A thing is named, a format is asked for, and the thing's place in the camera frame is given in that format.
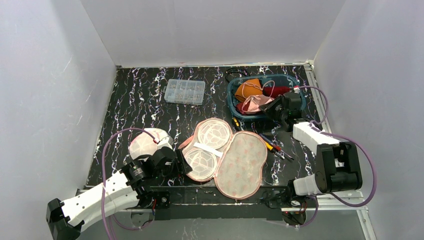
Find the pink satin bra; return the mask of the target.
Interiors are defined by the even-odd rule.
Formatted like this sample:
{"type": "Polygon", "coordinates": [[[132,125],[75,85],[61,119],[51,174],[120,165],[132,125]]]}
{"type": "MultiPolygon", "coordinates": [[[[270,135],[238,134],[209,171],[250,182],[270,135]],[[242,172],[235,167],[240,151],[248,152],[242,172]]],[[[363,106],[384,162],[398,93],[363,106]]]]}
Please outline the pink satin bra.
{"type": "Polygon", "coordinates": [[[274,100],[273,97],[262,95],[251,95],[242,104],[241,111],[245,115],[254,115],[261,112],[259,106],[265,105],[274,100]]]}

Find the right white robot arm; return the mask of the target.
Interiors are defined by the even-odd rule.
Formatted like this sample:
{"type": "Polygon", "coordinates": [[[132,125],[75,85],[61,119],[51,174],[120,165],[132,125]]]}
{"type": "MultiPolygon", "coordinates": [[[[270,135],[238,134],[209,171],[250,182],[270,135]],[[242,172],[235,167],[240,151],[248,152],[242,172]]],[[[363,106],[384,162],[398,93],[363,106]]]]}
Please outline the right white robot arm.
{"type": "Polygon", "coordinates": [[[288,182],[292,197],[329,194],[362,187],[363,179],[357,147],[326,135],[302,116],[300,94],[287,92],[259,109],[271,120],[279,122],[286,132],[315,155],[312,175],[288,182]]]}

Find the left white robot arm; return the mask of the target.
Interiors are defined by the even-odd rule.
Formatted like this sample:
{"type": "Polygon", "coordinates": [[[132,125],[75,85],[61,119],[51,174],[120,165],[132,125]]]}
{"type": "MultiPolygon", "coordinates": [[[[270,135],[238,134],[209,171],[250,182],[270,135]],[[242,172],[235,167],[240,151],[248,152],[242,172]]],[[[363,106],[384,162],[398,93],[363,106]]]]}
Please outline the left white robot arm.
{"type": "Polygon", "coordinates": [[[170,207],[168,191],[154,191],[160,176],[186,175],[192,167],[182,150],[162,147],[124,165],[105,183],[66,200],[55,198],[47,204],[46,222],[55,240],[76,240],[92,224],[129,208],[157,209],[170,207]]]}

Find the floral pink laundry bag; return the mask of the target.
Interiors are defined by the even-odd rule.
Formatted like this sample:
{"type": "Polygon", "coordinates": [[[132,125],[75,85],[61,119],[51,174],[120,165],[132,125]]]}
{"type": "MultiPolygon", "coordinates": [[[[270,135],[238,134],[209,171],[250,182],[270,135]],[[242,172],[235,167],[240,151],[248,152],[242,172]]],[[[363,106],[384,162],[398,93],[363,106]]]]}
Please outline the floral pink laundry bag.
{"type": "Polygon", "coordinates": [[[178,148],[192,169],[187,176],[199,183],[213,180],[228,198],[247,199],[262,185],[268,148],[254,132],[233,132],[226,121],[209,118],[178,148]]]}

